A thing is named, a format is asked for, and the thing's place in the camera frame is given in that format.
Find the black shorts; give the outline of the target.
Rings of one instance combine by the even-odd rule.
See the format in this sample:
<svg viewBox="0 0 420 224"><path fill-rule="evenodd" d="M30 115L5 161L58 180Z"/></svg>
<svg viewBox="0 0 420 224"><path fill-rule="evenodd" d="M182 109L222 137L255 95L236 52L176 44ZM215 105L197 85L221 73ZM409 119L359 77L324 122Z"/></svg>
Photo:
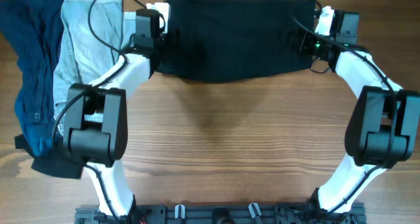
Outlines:
<svg viewBox="0 0 420 224"><path fill-rule="evenodd" d="M299 27L314 25L311 0L166 0L167 35L157 71L224 83L306 70Z"/></svg>

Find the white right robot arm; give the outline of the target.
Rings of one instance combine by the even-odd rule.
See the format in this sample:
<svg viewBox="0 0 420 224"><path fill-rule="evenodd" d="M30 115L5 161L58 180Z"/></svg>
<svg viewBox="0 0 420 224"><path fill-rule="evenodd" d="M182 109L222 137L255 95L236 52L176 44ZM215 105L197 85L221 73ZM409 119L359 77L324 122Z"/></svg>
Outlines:
<svg viewBox="0 0 420 224"><path fill-rule="evenodd" d="M318 24L305 29L300 50L326 61L357 98L345 131L346 154L312 202L320 219L348 213L357 196L380 174L406 161L419 124L419 93L403 89L356 45L359 15L317 10Z"/></svg>

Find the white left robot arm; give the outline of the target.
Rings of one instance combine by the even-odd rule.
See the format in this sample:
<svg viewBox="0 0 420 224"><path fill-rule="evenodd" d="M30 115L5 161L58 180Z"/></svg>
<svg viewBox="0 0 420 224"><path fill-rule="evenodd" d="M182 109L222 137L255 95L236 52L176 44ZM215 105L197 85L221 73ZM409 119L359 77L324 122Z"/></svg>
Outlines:
<svg viewBox="0 0 420 224"><path fill-rule="evenodd" d="M73 84L63 112L62 155L89 172L100 199L97 218L104 223L139 221L121 163L128 140L127 98L159 65L165 19L157 10L139 9L135 27L132 48L101 78Z"/></svg>

